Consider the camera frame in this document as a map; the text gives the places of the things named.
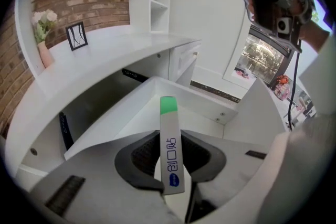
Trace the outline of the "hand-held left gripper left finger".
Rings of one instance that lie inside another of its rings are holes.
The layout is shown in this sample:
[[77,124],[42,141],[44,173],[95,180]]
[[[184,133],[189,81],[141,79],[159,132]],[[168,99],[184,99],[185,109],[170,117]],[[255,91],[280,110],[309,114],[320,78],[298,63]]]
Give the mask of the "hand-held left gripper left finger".
[[31,191],[52,222],[180,223],[155,179],[158,131],[91,146],[63,162]]

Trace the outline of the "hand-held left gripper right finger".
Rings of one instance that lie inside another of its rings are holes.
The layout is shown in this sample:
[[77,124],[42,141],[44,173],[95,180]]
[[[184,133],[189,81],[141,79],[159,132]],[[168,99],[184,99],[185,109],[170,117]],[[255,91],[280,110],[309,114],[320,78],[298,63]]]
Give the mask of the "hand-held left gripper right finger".
[[268,148],[181,131],[184,166],[191,177],[185,222],[212,213],[231,200],[251,180]]

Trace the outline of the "white band-aid box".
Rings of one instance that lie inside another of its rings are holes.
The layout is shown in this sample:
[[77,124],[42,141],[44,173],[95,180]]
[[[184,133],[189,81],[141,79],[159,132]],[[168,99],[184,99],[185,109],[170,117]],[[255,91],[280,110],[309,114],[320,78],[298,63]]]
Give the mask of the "white band-aid box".
[[160,97],[160,165],[164,195],[185,192],[178,106],[175,97]]

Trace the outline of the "white drawer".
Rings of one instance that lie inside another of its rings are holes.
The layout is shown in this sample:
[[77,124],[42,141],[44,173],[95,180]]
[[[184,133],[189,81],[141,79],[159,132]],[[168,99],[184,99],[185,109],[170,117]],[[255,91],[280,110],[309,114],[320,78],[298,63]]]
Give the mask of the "white drawer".
[[82,150],[128,135],[160,128],[160,97],[177,99],[180,128],[222,137],[224,125],[237,114],[237,106],[191,88],[151,77],[99,117],[65,152],[70,159]]

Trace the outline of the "person's right forearm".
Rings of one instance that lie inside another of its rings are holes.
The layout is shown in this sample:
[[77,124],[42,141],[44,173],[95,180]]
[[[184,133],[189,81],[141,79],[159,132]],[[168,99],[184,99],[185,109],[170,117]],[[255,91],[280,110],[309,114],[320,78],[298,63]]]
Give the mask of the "person's right forearm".
[[330,33],[310,20],[300,27],[299,39],[309,44],[314,51],[319,52]]

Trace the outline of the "pink items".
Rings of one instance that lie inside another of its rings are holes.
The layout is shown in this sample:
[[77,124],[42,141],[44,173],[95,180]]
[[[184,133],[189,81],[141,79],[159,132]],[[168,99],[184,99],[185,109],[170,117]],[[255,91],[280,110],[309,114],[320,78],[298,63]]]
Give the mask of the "pink items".
[[248,79],[248,80],[252,80],[252,79],[256,79],[256,76],[253,75],[253,73],[249,70],[249,69],[235,69],[236,73],[238,76],[241,76],[244,79]]

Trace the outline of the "colourful bag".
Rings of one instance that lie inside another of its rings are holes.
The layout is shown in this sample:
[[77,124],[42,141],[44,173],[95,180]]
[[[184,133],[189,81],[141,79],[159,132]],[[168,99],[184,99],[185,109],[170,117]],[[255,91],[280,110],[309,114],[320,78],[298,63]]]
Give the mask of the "colourful bag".
[[290,93],[289,78],[286,75],[280,75],[277,77],[276,85],[274,87],[275,96],[283,101]]

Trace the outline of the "white cupboard door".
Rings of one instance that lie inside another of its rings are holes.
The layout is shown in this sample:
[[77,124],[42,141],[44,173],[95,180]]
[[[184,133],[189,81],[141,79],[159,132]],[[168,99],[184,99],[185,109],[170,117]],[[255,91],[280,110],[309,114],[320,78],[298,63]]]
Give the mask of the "white cupboard door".
[[168,80],[176,82],[196,61],[201,41],[196,40],[170,49]]

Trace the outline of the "pink vase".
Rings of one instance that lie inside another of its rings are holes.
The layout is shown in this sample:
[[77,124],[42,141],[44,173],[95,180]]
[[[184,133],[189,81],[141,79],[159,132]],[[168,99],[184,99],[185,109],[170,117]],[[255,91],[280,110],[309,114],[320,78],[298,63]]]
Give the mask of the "pink vase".
[[45,45],[45,41],[40,42],[38,45],[38,50],[40,54],[41,61],[45,68],[48,68],[54,63],[54,58],[50,53],[49,49]]

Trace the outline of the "white shelf cabinet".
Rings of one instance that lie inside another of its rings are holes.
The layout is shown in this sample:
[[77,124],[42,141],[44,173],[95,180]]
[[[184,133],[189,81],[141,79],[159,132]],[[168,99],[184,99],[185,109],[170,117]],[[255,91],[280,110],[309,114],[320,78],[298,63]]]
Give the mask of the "white shelf cabinet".
[[120,131],[139,112],[137,102],[125,109],[109,109],[98,117],[70,149],[61,145],[56,119],[61,110],[106,77],[144,58],[200,41],[151,31],[149,8],[152,0],[130,0],[130,26],[103,28],[87,34],[88,44],[72,51],[66,41],[51,49],[54,63],[48,68],[37,59],[32,32],[23,26],[28,15],[25,0],[15,0],[18,38],[34,75],[9,126],[5,163],[22,189],[30,191],[51,170],[85,148],[118,138]]

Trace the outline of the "white flowers bunch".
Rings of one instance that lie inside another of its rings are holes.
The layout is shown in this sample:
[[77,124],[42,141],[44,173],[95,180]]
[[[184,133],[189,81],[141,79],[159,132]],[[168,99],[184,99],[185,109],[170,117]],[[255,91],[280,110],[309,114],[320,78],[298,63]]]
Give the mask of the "white flowers bunch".
[[45,41],[47,35],[56,24],[57,19],[57,14],[51,9],[43,12],[34,12],[32,24],[35,40],[38,44]]

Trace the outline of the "black picture frame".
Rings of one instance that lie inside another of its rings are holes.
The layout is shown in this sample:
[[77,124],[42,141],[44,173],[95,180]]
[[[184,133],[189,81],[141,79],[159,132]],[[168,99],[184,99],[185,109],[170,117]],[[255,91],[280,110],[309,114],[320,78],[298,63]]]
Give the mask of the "black picture frame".
[[83,22],[66,27],[66,35],[71,51],[88,45]]

